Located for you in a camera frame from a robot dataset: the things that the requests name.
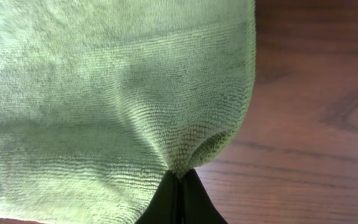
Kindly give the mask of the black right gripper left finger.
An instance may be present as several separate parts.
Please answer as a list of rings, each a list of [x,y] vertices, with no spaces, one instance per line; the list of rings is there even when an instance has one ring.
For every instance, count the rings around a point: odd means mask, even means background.
[[[178,179],[168,170],[135,224],[177,224],[178,221]]]

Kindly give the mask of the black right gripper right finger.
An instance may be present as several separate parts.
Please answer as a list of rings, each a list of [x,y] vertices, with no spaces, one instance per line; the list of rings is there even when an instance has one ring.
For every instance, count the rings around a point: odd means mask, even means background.
[[[189,170],[181,179],[184,224],[227,224],[213,205],[197,172]]]

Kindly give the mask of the green microfiber cloth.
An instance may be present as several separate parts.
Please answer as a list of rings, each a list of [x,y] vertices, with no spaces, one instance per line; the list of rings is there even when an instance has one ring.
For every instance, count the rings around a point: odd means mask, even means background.
[[[0,218],[134,223],[254,77],[253,0],[0,0]]]

